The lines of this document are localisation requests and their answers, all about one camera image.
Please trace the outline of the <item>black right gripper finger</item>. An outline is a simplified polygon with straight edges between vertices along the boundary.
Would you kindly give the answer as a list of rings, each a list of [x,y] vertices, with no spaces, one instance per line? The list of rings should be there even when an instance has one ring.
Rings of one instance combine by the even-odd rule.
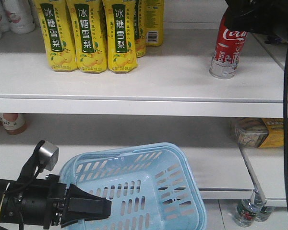
[[[226,0],[225,26],[231,31],[262,34],[267,31],[268,0]]]

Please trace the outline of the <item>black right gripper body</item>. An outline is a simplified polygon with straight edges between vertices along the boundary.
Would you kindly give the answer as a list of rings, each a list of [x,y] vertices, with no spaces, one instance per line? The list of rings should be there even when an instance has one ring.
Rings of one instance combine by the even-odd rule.
[[[263,31],[288,42],[288,0],[263,1]]]

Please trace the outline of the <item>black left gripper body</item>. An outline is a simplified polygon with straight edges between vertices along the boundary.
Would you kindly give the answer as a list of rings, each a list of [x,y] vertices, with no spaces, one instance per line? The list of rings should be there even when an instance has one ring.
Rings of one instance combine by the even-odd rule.
[[[46,195],[46,210],[44,216],[44,228],[60,225],[62,228],[70,223],[67,220],[68,186],[59,182],[58,175],[46,176],[48,191]]]

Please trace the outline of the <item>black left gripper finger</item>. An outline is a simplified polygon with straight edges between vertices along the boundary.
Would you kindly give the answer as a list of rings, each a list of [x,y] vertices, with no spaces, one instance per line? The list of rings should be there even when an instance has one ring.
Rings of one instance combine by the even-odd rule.
[[[67,227],[79,220],[101,220],[111,215],[112,202],[89,194],[74,184],[67,189],[61,216],[61,226]]]

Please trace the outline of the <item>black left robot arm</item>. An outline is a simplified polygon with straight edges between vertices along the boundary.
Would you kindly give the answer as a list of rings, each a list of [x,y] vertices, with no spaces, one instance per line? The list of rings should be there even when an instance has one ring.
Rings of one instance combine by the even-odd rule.
[[[0,223],[67,227],[79,220],[101,220],[111,215],[112,202],[89,194],[74,184],[60,183],[58,177],[23,183],[0,179]]]

